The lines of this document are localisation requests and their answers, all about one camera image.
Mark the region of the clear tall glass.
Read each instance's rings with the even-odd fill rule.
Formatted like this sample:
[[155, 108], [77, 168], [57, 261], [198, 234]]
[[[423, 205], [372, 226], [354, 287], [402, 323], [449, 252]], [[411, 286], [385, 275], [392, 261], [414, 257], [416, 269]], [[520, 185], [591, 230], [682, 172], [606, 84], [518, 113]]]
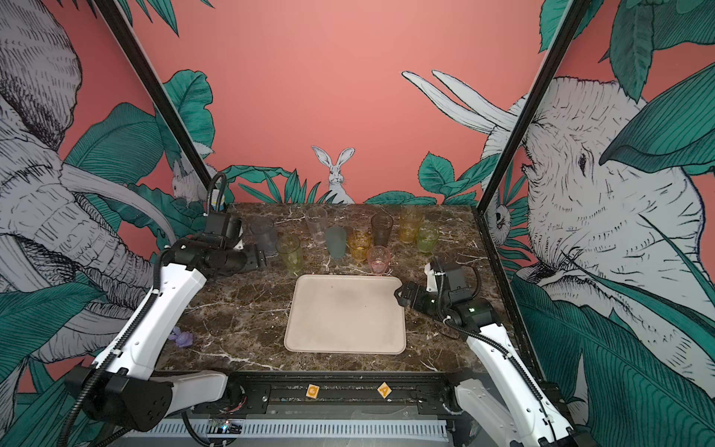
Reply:
[[305, 212], [305, 221], [311, 237], [318, 245], [325, 243], [325, 230], [327, 228], [327, 210], [322, 206], [312, 206]]

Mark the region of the grey-blue translucent glass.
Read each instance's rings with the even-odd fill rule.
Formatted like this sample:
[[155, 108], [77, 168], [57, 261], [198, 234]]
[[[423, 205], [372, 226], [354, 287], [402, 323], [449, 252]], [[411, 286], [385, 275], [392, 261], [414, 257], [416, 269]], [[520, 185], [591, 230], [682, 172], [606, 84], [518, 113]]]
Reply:
[[268, 217], [256, 217], [250, 223], [251, 234], [256, 245], [266, 257], [277, 254], [277, 229], [274, 221]]

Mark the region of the light green translucent glass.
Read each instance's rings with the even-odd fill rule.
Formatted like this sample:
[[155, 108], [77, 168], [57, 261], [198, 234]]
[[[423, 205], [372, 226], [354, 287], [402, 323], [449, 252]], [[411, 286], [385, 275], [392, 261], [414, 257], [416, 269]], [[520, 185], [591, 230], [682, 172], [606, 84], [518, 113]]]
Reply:
[[304, 270], [304, 256], [301, 240], [293, 234], [283, 234], [277, 239], [277, 251], [287, 270], [301, 274]]

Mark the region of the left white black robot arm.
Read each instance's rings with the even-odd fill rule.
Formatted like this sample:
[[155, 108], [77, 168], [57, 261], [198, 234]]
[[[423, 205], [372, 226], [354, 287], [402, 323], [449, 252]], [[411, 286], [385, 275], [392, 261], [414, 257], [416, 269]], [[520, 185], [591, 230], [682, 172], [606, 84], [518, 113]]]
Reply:
[[64, 378], [74, 405], [58, 438], [69, 443], [76, 420], [89, 418], [147, 432], [165, 416], [196, 405], [221, 402], [230, 410], [242, 402], [224, 372], [200, 371], [156, 377], [158, 357], [176, 323], [207, 280], [249, 273], [266, 266], [254, 244], [225, 245], [183, 238], [156, 260], [149, 292], [127, 324], [93, 361]]

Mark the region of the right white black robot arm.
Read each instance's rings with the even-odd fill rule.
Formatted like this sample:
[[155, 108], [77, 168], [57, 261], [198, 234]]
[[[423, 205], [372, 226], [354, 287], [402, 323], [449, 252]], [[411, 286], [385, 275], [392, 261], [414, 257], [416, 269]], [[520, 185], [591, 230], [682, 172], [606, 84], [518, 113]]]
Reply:
[[562, 415], [525, 367], [495, 310], [469, 287], [445, 290], [408, 282], [394, 292], [401, 307], [413, 309], [465, 335], [499, 393], [478, 379], [454, 388], [457, 404], [499, 446], [595, 446]]

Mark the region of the beige rectangular tray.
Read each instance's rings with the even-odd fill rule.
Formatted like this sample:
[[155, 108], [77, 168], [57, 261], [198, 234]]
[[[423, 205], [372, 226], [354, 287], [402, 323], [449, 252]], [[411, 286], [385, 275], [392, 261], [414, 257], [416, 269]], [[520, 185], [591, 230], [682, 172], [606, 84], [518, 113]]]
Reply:
[[398, 355], [406, 346], [404, 308], [394, 277], [302, 275], [284, 346], [290, 352]]

